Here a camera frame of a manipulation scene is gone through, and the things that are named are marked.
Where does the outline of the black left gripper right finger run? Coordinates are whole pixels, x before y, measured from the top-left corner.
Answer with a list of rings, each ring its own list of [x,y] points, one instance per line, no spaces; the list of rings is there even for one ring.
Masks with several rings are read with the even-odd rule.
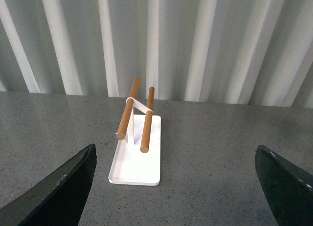
[[[280,226],[313,224],[313,176],[264,145],[255,169],[270,209]]]

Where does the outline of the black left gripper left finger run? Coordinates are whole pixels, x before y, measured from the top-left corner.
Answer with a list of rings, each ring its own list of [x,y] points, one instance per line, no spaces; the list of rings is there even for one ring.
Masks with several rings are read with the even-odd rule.
[[[2,226],[76,226],[81,219],[97,164],[90,144],[0,210]]]

